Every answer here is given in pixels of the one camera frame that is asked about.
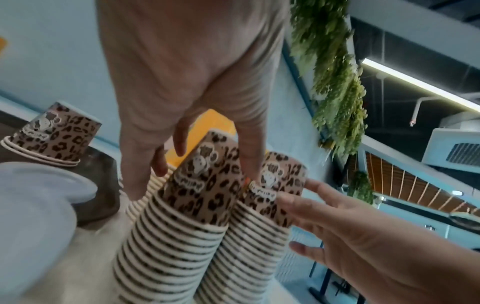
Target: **orange object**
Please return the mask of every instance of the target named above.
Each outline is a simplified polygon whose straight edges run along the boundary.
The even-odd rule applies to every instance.
[[[2,50],[7,46],[7,41],[0,37],[0,54],[2,53]]]
[[[210,129],[218,129],[232,135],[237,133],[235,125],[231,120],[214,110],[208,110],[196,120],[188,133],[185,156],[179,157],[175,153],[175,149],[171,149],[165,155],[166,161],[170,165],[178,167]]]

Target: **hand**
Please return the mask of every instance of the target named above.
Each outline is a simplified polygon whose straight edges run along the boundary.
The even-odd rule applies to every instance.
[[[480,254],[458,247],[309,179],[326,204],[280,193],[295,225],[324,248],[292,242],[296,253],[346,279],[371,303],[470,303],[480,298]]]
[[[167,173],[169,137],[185,154],[189,127],[207,109],[235,123],[242,170],[258,177],[288,9],[283,0],[97,0],[130,199],[145,194],[150,168]]]

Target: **fluorescent light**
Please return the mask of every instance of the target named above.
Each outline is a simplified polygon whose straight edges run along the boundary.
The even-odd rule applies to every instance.
[[[470,100],[467,100],[465,98],[462,98],[458,95],[455,95],[455,94],[452,94],[452,93],[449,93],[445,90],[442,90],[440,88],[437,88],[437,87],[434,87],[432,85],[429,85],[428,83],[426,82],[423,82],[421,80],[418,80],[416,78],[413,78],[412,76],[408,76],[404,73],[401,73],[397,70],[394,70],[392,68],[389,68],[389,67],[386,67],[384,66],[383,64],[380,64],[378,62],[375,62],[371,59],[368,59],[368,58],[365,58],[363,61],[362,61],[362,64],[363,65],[366,65],[366,66],[369,66],[371,68],[374,68],[374,69],[377,69],[381,72],[384,72],[386,74],[389,74],[391,76],[394,76],[394,77],[397,77],[399,79],[402,79],[403,81],[406,81],[410,84],[413,84],[419,88],[422,88],[424,90],[427,90],[435,95],[438,95],[438,96],[441,96],[443,98],[446,98],[450,101],[453,101],[455,103],[458,103],[464,107],[467,107],[471,110],[474,110],[476,112],[479,112],[480,113],[480,105],[474,103],[474,102],[471,102]]]

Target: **hanging plant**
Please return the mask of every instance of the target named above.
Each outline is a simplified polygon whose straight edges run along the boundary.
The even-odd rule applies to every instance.
[[[374,193],[372,191],[372,185],[370,184],[369,177],[365,172],[355,172],[355,175],[348,186],[347,195],[358,198],[367,204],[373,205]]]
[[[361,71],[354,72],[347,51],[348,0],[291,0],[292,55],[299,57],[300,70],[314,65],[313,100],[317,106],[312,123],[324,127],[334,143],[334,153],[355,154],[367,126],[363,109],[365,88]]]

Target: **leopard print cup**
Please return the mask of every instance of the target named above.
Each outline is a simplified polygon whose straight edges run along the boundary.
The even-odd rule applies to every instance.
[[[260,181],[252,181],[238,200],[280,227],[289,228],[292,220],[275,200],[278,191],[301,195],[307,179],[307,168],[294,158],[269,152],[263,160]]]
[[[236,141],[209,131],[171,175],[158,196],[200,223],[228,224],[244,175]]]
[[[9,139],[17,146],[44,156],[77,161],[101,125],[56,102]]]

